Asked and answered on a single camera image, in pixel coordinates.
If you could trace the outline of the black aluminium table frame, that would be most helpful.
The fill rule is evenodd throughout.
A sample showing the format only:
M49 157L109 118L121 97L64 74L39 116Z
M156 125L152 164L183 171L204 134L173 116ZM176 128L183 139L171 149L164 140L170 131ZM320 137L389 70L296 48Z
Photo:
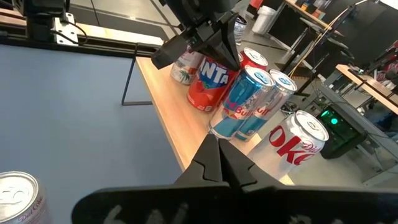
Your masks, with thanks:
M14 30L0 30L0 45L122 58L151 58L151 56L160 49L160 47L149 44L137 44L119 40L106 40L104 38L97 37L85 38L82 35L78 35L78 40L86 40L86 43L79 46L36 42L29 40L25 36L23 30L17 29L16 31L17 32L15 33Z

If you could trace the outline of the blue beverage can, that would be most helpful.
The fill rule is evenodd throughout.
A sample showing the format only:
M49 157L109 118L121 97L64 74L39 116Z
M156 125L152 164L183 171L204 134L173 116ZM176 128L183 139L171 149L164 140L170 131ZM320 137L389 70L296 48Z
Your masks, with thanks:
M209 121L209 133L231 139L253 114L255 104L273 89L274 79L267 71L246 65L237 76Z

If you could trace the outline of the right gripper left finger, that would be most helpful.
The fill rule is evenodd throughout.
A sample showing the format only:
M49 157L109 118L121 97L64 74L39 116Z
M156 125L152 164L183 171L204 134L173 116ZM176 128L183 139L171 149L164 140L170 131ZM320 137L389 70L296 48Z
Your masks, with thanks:
M178 188L222 188L220 149L213 134L205 136L189 166L174 182Z

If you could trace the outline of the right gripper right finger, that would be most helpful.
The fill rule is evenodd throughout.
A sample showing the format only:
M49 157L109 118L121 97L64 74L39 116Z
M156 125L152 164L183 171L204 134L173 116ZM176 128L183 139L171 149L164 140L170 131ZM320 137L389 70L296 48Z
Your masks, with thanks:
M284 188L284 184L264 172L229 141L220 139L218 144L223 180L233 190Z

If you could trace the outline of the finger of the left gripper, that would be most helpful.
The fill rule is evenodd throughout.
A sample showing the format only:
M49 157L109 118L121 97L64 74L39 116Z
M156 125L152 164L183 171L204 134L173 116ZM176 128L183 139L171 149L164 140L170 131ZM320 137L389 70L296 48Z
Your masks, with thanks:
M192 36L188 33L181 33L164 42L159 50L152 56L151 61L156 68L161 69L174 63L187 51L188 43Z
M224 67L237 72L240 69L234 39L234 24L238 14L225 14L210 26L211 34L199 46L199 53L212 58Z

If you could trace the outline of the blue silver Red Bull can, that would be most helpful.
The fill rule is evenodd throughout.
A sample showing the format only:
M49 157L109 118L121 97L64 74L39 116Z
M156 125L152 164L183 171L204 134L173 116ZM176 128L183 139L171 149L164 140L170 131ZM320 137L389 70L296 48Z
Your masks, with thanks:
M296 83L286 74L275 69L269 73L275 86L257 101L253 114L236 133L237 139L250 140L298 90Z

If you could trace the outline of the white bucket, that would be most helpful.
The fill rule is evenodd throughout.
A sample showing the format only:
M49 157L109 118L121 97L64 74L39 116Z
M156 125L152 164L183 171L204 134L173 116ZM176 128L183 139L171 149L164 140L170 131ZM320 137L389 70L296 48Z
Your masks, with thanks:
M276 10L267 6L261 6L257 12L257 19L252 27L255 34L265 34L266 28L276 15Z

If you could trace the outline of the blue table mat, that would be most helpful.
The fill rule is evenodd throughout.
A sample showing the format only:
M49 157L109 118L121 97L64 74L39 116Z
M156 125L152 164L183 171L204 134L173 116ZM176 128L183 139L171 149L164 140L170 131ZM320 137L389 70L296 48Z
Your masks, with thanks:
M182 170L137 66L0 45L0 172L39 179L54 224L110 187L171 184Z

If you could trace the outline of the wooden desk black frame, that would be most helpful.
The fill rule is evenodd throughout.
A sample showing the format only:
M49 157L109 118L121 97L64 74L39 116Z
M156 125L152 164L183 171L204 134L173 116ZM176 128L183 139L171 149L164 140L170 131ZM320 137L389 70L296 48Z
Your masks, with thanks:
M291 7L293 10L301 14L304 18L307 20L311 21L312 23L323 27L325 29L328 28L328 24L323 22L322 20L318 19L317 17L313 16L312 14L308 13L306 10L303 10L301 7L297 6L293 0L283 0L283 3L285 3L288 7Z
M398 115L398 95L368 75L356 75L349 66L339 64L336 70Z

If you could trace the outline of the silver Diet Coke can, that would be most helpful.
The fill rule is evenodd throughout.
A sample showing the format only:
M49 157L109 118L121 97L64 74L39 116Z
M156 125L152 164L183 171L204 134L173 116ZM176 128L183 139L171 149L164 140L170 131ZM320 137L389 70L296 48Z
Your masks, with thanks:
M0 224L52 224L38 179L20 171L0 173Z
M281 179L319 153L327 140L324 125L310 113L298 110L270 131L248 158L273 178Z

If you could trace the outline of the red Fanta strawberry can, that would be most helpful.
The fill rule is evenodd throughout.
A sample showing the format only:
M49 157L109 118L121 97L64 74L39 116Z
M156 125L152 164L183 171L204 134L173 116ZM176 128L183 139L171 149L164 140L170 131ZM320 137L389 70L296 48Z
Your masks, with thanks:
M250 67L267 70L268 61L262 54L255 51L254 49L245 47L242 49L242 51L240 51L240 54L243 57L243 61L241 62L243 67L248 65Z
M212 111L237 75L238 71L229 70L213 59L205 57L188 89L188 101L200 111Z

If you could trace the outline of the wooden shelf black metal frame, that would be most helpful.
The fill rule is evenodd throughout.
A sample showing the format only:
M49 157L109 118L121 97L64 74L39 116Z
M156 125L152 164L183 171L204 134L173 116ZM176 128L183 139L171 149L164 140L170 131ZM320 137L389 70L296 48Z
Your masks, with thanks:
M137 67L151 100L126 101L132 72ZM195 109L187 100L188 87L169 75L171 67L157 69L149 57L134 56L124 87L123 106L153 105L181 170L191 163L208 133L211 115Z

